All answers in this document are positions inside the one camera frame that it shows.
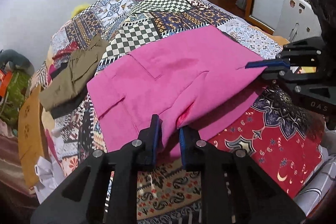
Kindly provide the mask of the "pink pants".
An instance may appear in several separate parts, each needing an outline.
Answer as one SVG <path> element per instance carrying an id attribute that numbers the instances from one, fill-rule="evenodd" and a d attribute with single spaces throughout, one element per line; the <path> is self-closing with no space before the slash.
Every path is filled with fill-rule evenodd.
<path id="1" fill-rule="evenodd" d="M 236 121 L 262 93 L 261 57 L 214 26 L 205 26 L 132 50 L 87 85 L 106 148 L 116 151 L 162 122 L 162 157 L 180 156 L 178 129 L 191 126 L 209 140 Z"/>

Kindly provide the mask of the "white appliance with stickers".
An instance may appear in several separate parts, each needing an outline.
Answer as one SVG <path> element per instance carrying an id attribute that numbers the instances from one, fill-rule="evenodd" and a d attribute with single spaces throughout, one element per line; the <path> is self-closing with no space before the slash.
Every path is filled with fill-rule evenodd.
<path id="1" fill-rule="evenodd" d="M 284 0 L 274 36 L 281 36 L 289 42 L 321 36 L 321 27 L 309 2 L 305 0 Z"/>

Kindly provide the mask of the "patchwork bed quilt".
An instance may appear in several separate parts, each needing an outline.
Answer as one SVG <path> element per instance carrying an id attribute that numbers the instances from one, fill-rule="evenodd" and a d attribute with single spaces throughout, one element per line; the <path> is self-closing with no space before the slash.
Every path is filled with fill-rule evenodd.
<path id="1" fill-rule="evenodd" d="M 163 146 L 159 165 L 138 176 L 140 223 L 197 219 L 201 179 L 182 168 L 177 142 L 185 125 L 224 151 L 245 148 L 306 212 L 316 206 L 310 194 L 327 192 L 310 182 L 327 157 L 322 119 L 279 87 L 262 88 L 258 69 L 245 69 L 273 59 L 278 38 L 205 0 L 98 0 L 52 36 L 46 90 L 95 36 L 102 54 L 82 61 L 93 78 L 78 97 L 42 114 L 64 176 L 94 149 L 121 148 L 157 114 Z"/>

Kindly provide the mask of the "green storage bag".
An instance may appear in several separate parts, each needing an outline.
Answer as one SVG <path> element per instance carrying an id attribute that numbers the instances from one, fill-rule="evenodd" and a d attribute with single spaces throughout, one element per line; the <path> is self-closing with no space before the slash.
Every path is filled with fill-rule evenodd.
<path id="1" fill-rule="evenodd" d="M 1 120 L 8 126 L 17 128 L 19 110 L 26 98 L 29 75 L 24 71 L 14 71 L 4 97 L 1 97 Z"/>

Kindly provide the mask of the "olive green folded pants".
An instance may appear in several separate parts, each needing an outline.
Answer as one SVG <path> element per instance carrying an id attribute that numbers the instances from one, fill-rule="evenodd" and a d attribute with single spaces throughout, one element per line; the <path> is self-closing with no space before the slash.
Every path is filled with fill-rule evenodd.
<path id="1" fill-rule="evenodd" d="M 97 34 L 89 42 L 87 49 L 71 53 L 67 67 L 39 94 L 46 111 L 51 111 L 79 95 L 94 76 L 107 45 L 108 42 Z"/>

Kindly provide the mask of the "red patterned garment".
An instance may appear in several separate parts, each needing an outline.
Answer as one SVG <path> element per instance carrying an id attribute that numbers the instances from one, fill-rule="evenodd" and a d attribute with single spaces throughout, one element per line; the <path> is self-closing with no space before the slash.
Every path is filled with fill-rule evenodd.
<path id="1" fill-rule="evenodd" d="M 76 41 L 72 41 L 65 48 L 57 51 L 52 57 L 53 61 L 59 61 L 61 63 L 68 62 L 71 53 L 79 49 L 79 44 Z"/>

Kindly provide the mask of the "orange box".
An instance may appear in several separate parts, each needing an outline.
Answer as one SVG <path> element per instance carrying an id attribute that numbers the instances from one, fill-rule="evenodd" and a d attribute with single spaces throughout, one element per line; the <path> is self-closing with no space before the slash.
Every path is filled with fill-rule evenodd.
<path id="1" fill-rule="evenodd" d="M 0 96 L 4 97 L 7 91 L 7 87 L 9 86 L 9 83 L 13 76 L 13 73 L 12 72 L 4 73 L 3 71 L 0 71 L 0 75 L 1 75 Z"/>

